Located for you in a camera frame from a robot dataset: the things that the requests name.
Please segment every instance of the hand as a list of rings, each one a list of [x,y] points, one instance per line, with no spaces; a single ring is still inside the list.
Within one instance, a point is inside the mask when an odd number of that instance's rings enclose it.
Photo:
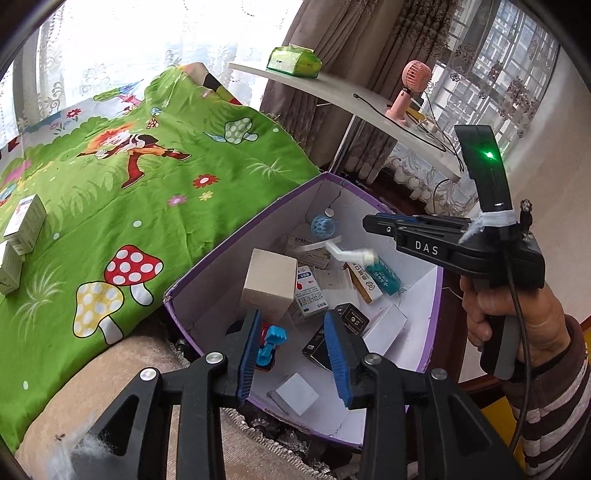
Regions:
[[[464,292],[462,306],[467,313],[468,339],[480,347],[492,335],[485,315],[515,315],[511,292],[509,287],[501,287],[477,294],[467,277],[460,279],[460,288]],[[541,290],[520,291],[518,296],[530,341],[531,365],[537,367],[563,352],[570,343],[564,310],[548,284]],[[517,358],[523,361],[521,344]]]

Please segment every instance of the small white box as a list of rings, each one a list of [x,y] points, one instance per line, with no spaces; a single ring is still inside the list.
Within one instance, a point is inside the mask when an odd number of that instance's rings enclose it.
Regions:
[[[241,302],[261,312],[263,320],[277,324],[294,301],[297,260],[253,249]]]
[[[8,295],[21,284],[22,258],[8,242],[0,244],[0,293]]]
[[[379,289],[377,283],[365,271],[363,266],[355,262],[347,262],[343,268],[348,269],[351,273],[353,285],[357,288],[365,303],[372,303],[382,296],[382,291]]]
[[[300,374],[293,374],[267,396],[291,417],[302,415],[319,397]]]
[[[390,305],[377,319],[369,322],[363,332],[368,350],[371,353],[385,355],[407,321],[406,315],[396,305]]]
[[[322,290],[318,286],[310,267],[297,269],[295,284],[295,301],[289,308],[289,314],[294,325],[309,320],[329,309]]]
[[[47,212],[39,195],[31,195],[18,202],[8,225],[4,230],[4,240],[8,241],[17,254],[33,251]]]

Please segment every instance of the black cable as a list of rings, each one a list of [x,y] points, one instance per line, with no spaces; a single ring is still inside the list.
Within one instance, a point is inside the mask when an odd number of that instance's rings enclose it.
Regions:
[[[519,320],[519,331],[521,332],[521,345],[523,347],[523,359],[525,363],[525,394],[523,396],[523,405],[519,412],[519,418],[515,425],[515,431],[509,444],[509,451],[513,453],[521,437],[521,430],[525,423],[525,416],[527,415],[527,407],[530,402],[530,390],[531,390],[531,355],[530,355],[530,343],[527,339],[527,327],[525,326],[525,318],[521,311],[521,304],[519,303],[519,297],[517,296],[517,289],[515,288],[515,281],[513,279],[513,270],[511,269],[511,256],[507,249],[503,250],[503,257],[505,259],[505,268],[507,270],[507,282],[509,282],[509,290],[511,292],[511,298],[515,305],[515,314]]]
[[[371,102],[369,102],[368,100],[366,100],[365,98],[359,96],[357,93],[353,94],[354,98],[357,98],[359,100],[361,100],[362,102],[367,103],[373,110],[374,112],[380,114],[381,116],[383,116],[384,118],[386,118],[387,120],[390,120],[394,125],[396,125],[398,128],[401,128],[402,130],[404,130],[406,133],[412,135],[414,138],[420,140],[421,142],[426,143],[427,145],[431,145],[433,148],[438,149],[440,152],[447,152],[447,149],[445,147],[445,145],[443,146],[443,148],[439,147],[438,145],[432,144],[431,142],[428,142],[427,140],[425,140],[424,138],[419,137],[417,134],[411,132],[408,128],[404,128],[402,125],[399,125],[395,120],[392,120],[391,118],[387,117],[386,115],[384,115],[382,112],[380,112],[376,107],[373,106],[373,104]]]
[[[462,159],[460,158],[460,155],[458,155],[456,147],[454,146],[454,144],[452,143],[450,138],[447,136],[447,134],[445,133],[443,128],[441,128],[439,126],[439,123],[437,122],[437,118],[435,118],[435,112],[433,111],[433,105],[431,104],[431,99],[429,98],[429,94],[427,92],[425,92],[425,97],[427,97],[427,102],[429,102],[429,110],[431,110],[431,115],[433,117],[433,121],[435,122],[435,125],[437,125],[437,128],[439,129],[439,131],[443,134],[443,136],[445,137],[447,142],[452,146],[453,154],[456,156],[457,161],[460,164],[460,171],[463,172],[464,171],[464,164],[462,162]]]
[[[437,185],[435,185],[435,188],[433,189],[433,214],[435,214],[435,194],[437,193],[437,189],[439,188],[439,185],[441,185],[442,183],[444,183],[446,181],[451,181],[451,180],[450,179],[443,179]]]

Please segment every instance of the white medicine box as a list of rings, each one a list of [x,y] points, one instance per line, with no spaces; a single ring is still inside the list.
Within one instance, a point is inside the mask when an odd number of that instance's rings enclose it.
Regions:
[[[17,254],[33,251],[47,212],[39,195],[31,195],[18,202],[8,225],[4,230],[4,240],[8,241]]]
[[[21,284],[22,258],[8,242],[0,244],[0,294],[8,295]]]
[[[296,298],[289,309],[294,325],[314,318],[329,309],[310,267],[304,266],[297,269],[295,287]]]

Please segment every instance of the yellow mushroom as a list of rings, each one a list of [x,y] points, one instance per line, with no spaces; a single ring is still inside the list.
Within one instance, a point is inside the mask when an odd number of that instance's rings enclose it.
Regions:
[[[98,328],[107,345],[123,338],[123,332],[110,317],[123,306],[124,296],[119,287],[103,281],[83,283],[76,291],[76,317],[74,335],[86,338]]]

